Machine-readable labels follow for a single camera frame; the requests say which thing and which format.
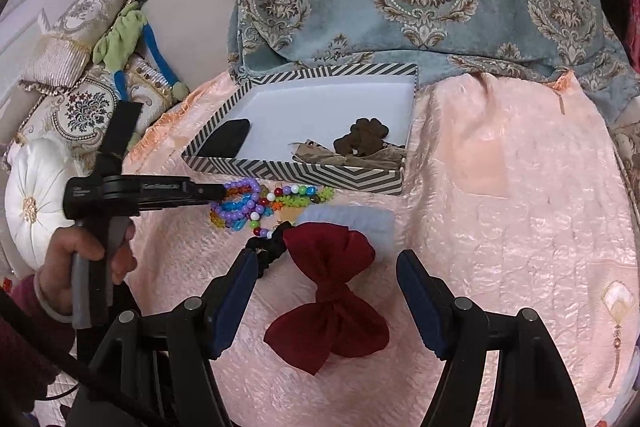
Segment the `folded blue fabric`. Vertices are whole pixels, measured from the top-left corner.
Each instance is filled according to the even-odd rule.
[[[296,225],[302,223],[334,223],[358,230],[376,250],[376,261],[390,258],[396,250],[394,213],[390,210],[373,206],[312,204],[296,220]]]

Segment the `pink quilted blanket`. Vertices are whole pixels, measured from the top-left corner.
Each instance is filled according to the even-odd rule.
[[[392,209],[398,251],[413,248],[456,295],[488,311],[536,309],[564,358],[587,425],[612,405],[637,336],[638,271],[629,204],[604,122],[572,74],[552,89],[465,74],[417,95],[403,196],[337,191],[336,203]],[[162,118],[126,171],[193,172],[180,153],[235,87],[223,74]],[[129,283],[145,313],[199,295],[250,235],[208,222],[205,206],[138,221],[139,267]],[[382,260],[352,289],[386,318],[388,347],[331,356],[314,377],[262,338],[271,322],[313,300],[313,284],[284,256],[258,280],[233,346],[213,363],[233,421],[244,427],[417,426],[442,368],[424,348]],[[486,423],[495,378],[488,357],[475,425]]]

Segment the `metal screw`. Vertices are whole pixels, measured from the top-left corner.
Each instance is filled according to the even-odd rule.
[[[471,299],[467,299],[466,297],[458,297],[453,301],[453,304],[456,305],[456,308],[459,310],[470,310],[473,307],[473,302]]]
[[[200,297],[189,297],[184,302],[184,307],[188,310],[197,310],[202,304],[202,299]]]
[[[535,310],[532,310],[531,308],[523,308],[522,316],[531,322],[538,320],[538,314],[536,313]]]
[[[133,320],[133,317],[135,317],[134,312],[132,312],[131,310],[127,310],[125,312],[122,312],[119,316],[118,316],[118,320],[123,323],[126,324],[128,322],[131,322]]]

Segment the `bow knot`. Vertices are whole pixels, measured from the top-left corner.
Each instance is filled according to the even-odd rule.
[[[356,230],[303,223],[283,232],[294,263],[316,283],[316,302],[281,315],[264,341],[281,359],[314,375],[330,353],[364,357],[389,342],[385,319],[354,295],[347,283],[373,263],[376,252]]]

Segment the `device handle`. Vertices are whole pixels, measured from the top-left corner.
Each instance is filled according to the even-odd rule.
[[[127,216],[90,216],[76,225],[91,232],[104,247],[100,261],[73,254],[71,265],[72,324],[76,330],[101,326],[109,319],[113,304],[111,257],[120,247],[131,220]]]

